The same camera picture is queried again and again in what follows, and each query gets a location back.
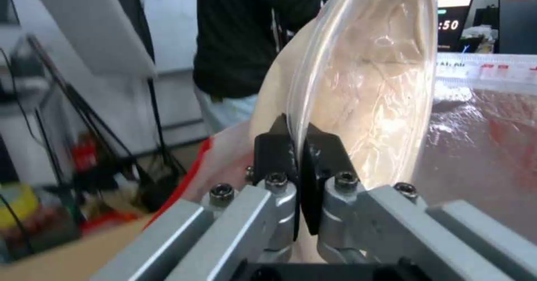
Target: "yellow object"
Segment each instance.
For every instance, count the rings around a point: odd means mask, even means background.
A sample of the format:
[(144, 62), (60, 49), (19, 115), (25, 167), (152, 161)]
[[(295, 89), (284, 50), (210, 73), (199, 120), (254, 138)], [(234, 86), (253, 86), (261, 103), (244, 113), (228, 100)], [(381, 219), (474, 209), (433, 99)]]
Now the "yellow object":
[[(0, 187), (0, 193), (6, 199), (19, 218), (23, 221), (39, 207), (39, 201), (32, 188), (26, 184), (8, 185)], [(4, 203), (0, 203), (0, 229), (15, 226), (15, 218)]]

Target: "screen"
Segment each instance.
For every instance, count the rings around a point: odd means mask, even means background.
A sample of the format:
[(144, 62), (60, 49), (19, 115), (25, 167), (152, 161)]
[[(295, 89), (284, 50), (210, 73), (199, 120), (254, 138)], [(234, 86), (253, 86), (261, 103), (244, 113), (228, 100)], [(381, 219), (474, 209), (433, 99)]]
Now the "screen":
[(472, 0), (438, 0), (438, 51), (456, 52)]

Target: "table surface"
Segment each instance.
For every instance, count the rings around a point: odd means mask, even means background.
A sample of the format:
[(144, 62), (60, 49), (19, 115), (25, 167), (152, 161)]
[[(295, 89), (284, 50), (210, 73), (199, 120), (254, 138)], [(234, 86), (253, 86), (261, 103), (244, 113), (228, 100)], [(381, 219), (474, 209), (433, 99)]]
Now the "table surface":
[(0, 280), (88, 280), (142, 232), (150, 217), (0, 266)]

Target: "whiteboard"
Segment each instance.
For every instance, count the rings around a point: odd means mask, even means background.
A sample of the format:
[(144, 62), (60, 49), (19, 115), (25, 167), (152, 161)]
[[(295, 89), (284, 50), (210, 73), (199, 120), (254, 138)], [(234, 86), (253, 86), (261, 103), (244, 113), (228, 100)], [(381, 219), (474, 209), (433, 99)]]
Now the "whiteboard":
[(142, 0), (157, 71), (193, 68), (198, 22), (196, 0)]

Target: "person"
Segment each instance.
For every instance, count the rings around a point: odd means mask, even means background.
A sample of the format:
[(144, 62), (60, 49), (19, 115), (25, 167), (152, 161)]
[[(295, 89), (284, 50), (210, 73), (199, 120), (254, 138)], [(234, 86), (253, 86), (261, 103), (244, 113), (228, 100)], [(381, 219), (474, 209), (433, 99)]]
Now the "person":
[(194, 92), (210, 134), (249, 120), (253, 112), (277, 55), (272, 9), (298, 31), (320, 6), (320, 0), (198, 0)]

